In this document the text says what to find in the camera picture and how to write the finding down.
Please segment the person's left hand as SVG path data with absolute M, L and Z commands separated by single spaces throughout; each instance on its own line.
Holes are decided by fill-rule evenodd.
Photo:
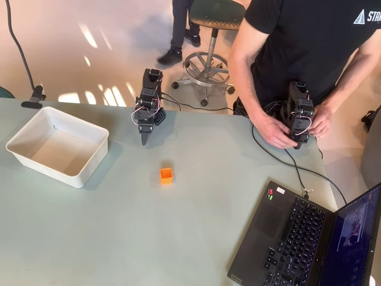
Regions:
M 322 137 L 327 134 L 332 124 L 333 111 L 327 104 L 320 104 L 316 107 L 316 113 L 309 128 L 310 134 L 315 137 Z

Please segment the person's right hand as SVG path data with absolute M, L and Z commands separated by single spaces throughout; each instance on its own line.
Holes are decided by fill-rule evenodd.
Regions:
M 297 147 L 298 145 L 288 137 L 290 130 L 274 117 L 265 115 L 261 120 L 261 126 L 258 127 L 258 131 L 267 143 L 276 148 L 287 149 Z

